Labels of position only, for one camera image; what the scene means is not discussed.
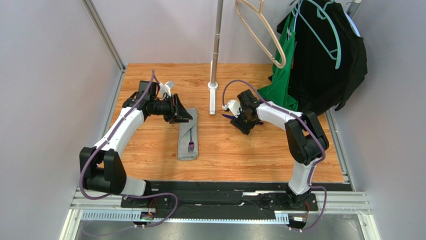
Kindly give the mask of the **grey cloth napkin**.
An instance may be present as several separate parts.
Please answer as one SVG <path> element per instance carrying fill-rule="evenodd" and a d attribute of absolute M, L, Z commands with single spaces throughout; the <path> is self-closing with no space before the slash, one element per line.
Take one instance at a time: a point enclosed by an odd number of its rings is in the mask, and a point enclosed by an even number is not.
<path fill-rule="evenodd" d="M 199 114 L 196 108 L 189 108 L 187 110 L 193 117 L 193 120 L 187 123 L 179 124 L 178 132 L 178 145 L 177 145 L 177 160 L 178 161 L 192 161 L 199 157 L 199 138 L 198 138 L 198 123 Z M 194 151 L 188 153 L 188 145 L 190 142 L 189 131 L 192 128 L 192 137 L 195 143 Z"/>

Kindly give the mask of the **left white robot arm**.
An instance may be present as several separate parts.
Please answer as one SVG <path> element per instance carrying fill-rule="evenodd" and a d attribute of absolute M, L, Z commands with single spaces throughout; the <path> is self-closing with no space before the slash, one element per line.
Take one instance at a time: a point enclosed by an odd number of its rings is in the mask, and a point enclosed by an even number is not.
<path fill-rule="evenodd" d="M 122 104 L 120 114 L 108 132 L 92 147 L 79 153 L 82 194 L 86 191 L 108 195 L 145 197 L 150 194 L 146 180 L 127 175 L 121 157 L 136 130 L 151 115 L 162 116 L 169 124 L 188 123 L 193 117 L 172 93 L 173 81 L 160 83 L 156 79 L 139 82 L 138 90 Z"/>

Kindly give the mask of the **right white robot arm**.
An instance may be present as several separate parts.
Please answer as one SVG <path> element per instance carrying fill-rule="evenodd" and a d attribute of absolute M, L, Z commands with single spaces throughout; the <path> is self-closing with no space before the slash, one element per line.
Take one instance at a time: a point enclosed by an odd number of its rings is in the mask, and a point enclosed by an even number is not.
<path fill-rule="evenodd" d="M 224 102 L 222 109 L 233 115 L 230 123 L 244 135 L 259 122 L 268 122 L 286 133 L 288 148 L 294 159 L 291 179 L 286 193 L 293 202 L 301 202 L 311 192 L 311 181 L 316 165 L 325 158 L 329 141 L 313 112 L 297 112 L 272 101 L 256 98 L 250 90 L 241 92 L 237 99 Z"/>

